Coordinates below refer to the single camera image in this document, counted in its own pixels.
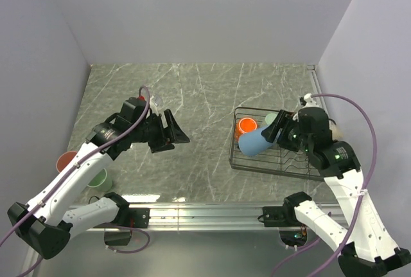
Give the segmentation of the pale green plastic cup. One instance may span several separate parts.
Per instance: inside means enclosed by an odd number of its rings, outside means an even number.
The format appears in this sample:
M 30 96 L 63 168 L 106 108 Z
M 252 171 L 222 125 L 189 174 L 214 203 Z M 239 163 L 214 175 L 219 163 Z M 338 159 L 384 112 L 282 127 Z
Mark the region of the pale green plastic cup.
M 264 119 L 265 125 L 266 125 L 266 126 L 269 126 L 271 123 L 274 122 L 274 120 L 275 120 L 276 118 L 277 118 L 277 113 L 276 113 L 276 112 L 268 113 L 268 114 L 265 116 L 265 119 Z

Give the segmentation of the blue plastic cup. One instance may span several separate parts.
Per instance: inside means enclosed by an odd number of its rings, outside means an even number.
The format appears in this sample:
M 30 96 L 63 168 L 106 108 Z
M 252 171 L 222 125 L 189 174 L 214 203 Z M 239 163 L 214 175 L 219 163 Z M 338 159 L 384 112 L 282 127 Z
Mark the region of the blue plastic cup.
M 263 126 L 239 137 L 238 147 L 242 154 L 253 157 L 274 146 L 261 134 L 266 128 L 267 126 Z

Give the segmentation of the orange mug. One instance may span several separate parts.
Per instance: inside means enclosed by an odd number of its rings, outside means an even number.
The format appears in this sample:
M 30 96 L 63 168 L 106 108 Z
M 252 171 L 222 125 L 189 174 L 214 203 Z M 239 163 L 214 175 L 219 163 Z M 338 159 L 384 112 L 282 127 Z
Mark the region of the orange mug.
M 238 141 L 240 136 L 258 129 L 258 123 L 254 118 L 243 117 L 235 123 L 234 139 Z

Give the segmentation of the beige plastic cup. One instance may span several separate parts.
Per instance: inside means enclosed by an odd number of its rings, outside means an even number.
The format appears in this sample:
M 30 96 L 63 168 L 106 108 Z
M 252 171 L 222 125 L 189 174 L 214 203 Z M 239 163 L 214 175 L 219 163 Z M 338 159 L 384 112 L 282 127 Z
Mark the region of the beige plastic cup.
M 330 130 L 334 140 L 341 140 L 343 138 L 343 133 L 337 125 L 331 124 Z

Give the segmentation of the salmon plastic cup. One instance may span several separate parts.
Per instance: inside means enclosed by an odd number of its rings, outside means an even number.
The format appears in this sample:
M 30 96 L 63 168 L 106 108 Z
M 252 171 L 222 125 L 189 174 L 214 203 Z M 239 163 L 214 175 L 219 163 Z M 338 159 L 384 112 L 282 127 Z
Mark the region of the salmon plastic cup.
M 76 151 L 68 151 L 62 154 L 56 162 L 56 169 L 58 173 L 60 173 L 73 160 L 73 158 L 76 155 Z

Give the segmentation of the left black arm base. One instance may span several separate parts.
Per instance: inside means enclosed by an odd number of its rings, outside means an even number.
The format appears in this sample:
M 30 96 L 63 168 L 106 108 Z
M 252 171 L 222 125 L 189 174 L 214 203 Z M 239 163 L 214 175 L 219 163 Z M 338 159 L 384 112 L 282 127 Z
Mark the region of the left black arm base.
M 104 233 L 104 243 L 107 248 L 117 253 L 136 253 L 142 251 L 150 243 L 150 235 L 145 231 L 148 228 L 150 209 L 133 208 L 122 196 L 110 192 L 97 201 L 87 205 L 88 216 L 92 227 L 101 226 L 109 229 Z M 131 243 L 134 233 L 142 234 L 146 242 L 136 250 L 119 250 Z

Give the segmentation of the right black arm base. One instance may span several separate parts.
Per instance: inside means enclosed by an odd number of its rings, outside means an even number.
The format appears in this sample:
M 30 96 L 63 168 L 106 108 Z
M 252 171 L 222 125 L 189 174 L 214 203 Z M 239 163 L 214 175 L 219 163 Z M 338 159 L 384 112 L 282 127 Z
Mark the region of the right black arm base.
M 308 234 L 306 226 L 293 218 L 283 206 L 265 206 L 257 218 L 265 228 L 279 230 L 280 243 L 286 248 L 298 249 L 306 245 Z

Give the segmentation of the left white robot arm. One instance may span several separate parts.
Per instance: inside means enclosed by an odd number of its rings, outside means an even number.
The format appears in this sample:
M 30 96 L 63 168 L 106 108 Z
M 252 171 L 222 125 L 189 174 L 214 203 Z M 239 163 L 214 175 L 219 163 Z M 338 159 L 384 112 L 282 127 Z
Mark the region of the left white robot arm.
M 189 141 L 169 109 L 157 114 L 144 98 L 129 98 L 119 112 L 92 129 L 72 161 L 47 187 L 26 204 L 12 204 L 7 211 L 12 231 L 49 260 L 90 228 L 132 225 L 129 202 L 114 192 L 81 208 L 69 207 L 93 178 L 134 143 L 146 143 L 151 153 L 157 153 Z

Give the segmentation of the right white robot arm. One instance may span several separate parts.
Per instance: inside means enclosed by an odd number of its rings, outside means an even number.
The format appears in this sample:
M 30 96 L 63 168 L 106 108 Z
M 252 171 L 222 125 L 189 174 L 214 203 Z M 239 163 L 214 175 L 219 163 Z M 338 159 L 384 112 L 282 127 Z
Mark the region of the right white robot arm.
M 364 184 L 353 148 L 333 139 L 320 107 L 281 110 L 261 135 L 283 149 L 306 154 L 333 192 L 349 228 L 324 213 L 305 192 L 284 199 L 279 209 L 263 208 L 269 226 L 308 226 L 335 253 L 345 276 L 385 276 L 410 263 L 410 251 L 389 235 Z

